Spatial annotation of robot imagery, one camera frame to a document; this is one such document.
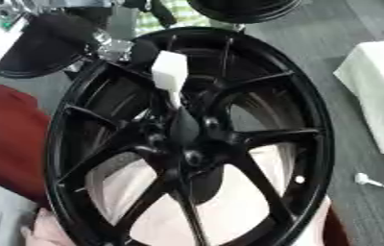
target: floor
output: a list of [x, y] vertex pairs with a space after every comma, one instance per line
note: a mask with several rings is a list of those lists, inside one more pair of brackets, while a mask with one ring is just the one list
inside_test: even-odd
[[[110, 28], [115, 31], [128, 26], [113, 23]], [[384, 183], [384, 155], [378, 153], [358, 103], [332, 75], [356, 44], [384, 39], [384, 0], [304, 0], [284, 18], [251, 25], [247, 33], [282, 50], [324, 96], [336, 131], [337, 159], [329, 190], [334, 207], [352, 245], [384, 246], [384, 189], [359, 186], [352, 178], [366, 172]], [[1, 79], [0, 84], [34, 95], [49, 114], [69, 87], [62, 74]]]

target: black disc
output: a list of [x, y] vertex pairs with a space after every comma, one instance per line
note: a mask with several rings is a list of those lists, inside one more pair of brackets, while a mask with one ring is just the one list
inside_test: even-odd
[[281, 17], [300, 0], [188, 0], [201, 14], [229, 23], [258, 23]]
[[81, 49], [83, 46], [62, 40], [36, 19], [0, 62], [0, 75], [12, 79], [48, 75], [77, 61]]
[[[134, 70], [103, 61], [89, 66], [60, 102], [46, 143], [47, 194], [65, 231], [77, 245], [144, 245], [132, 238], [132, 226], [162, 195], [174, 194], [195, 245], [209, 245], [193, 203], [193, 189], [201, 188], [194, 182], [213, 179], [205, 175], [229, 163], [261, 191], [270, 214], [222, 245], [290, 245], [320, 207], [334, 164], [330, 118], [313, 84], [274, 47], [238, 33], [180, 28], [141, 38], [161, 50], [187, 55], [189, 77], [182, 103], [200, 132], [184, 146], [172, 138], [177, 111], [167, 106], [167, 93], [155, 88], [151, 63]], [[267, 127], [235, 127], [234, 106]], [[277, 194], [249, 151], [286, 142], [291, 147], [280, 147], [280, 152], [293, 165], [292, 175], [286, 190]], [[111, 224], [92, 202], [86, 177], [125, 152], [144, 159], [156, 178]], [[304, 182], [298, 183], [297, 177]]]

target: white cloth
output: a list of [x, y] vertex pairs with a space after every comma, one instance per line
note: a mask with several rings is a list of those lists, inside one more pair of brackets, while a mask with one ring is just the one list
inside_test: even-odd
[[334, 74], [358, 98], [384, 153], [384, 41], [358, 44]]

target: white plastic piece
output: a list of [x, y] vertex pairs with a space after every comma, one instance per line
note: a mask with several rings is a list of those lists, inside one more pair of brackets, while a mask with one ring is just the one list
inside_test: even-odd
[[183, 54], [161, 51], [152, 66], [152, 74], [156, 87], [167, 90], [174, 107], [180, 108], [180, 91], [189, 74], [187, 57]]
[[302, 185], [302, 184], [305, 183], [305, 178], [304, 178], [303, 176], [297, 176], [297, 177], [295, 177], [295, 182], [296, 182], [297, 184]]
[[384, 184], [370, 179], [370, 177], [365, 173], [357, 173], [355, 175], [355, 182], [359, 185], [374, 185], [384, 188]]

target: red cloth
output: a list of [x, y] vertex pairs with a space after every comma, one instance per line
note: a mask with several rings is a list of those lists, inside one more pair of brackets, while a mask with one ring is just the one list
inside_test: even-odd
[[49, 117], [36, 99], [0, 86], [0, 185], [42, 205], [44, 136]]

